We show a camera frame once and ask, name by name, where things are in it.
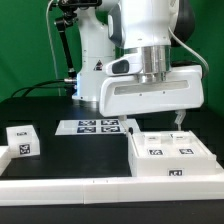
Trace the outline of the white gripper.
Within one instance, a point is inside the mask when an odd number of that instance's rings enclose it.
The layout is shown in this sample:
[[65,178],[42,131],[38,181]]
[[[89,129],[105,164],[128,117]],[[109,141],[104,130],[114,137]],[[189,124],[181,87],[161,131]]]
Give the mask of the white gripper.
[[164,81],[141,83],[142,62],[139,54],[129,54],[107,63],[107,78],[100,89],[99,111],[104,117],[119,116],[129,133],[126,115],[176,111],[175,124],[181,130],[186,116],[183,109],[198,108],[204,102],[200,65],[172,67]]

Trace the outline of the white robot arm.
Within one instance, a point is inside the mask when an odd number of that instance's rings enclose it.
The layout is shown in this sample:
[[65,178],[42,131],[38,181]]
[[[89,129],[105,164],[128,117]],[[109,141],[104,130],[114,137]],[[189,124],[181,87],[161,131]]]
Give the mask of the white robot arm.
[[116,117],[186,111],[204,102],[205,61],[173,62],[170,51],[194,32],[189,0],[102,0],[78,8],[82,68],[73,98]]

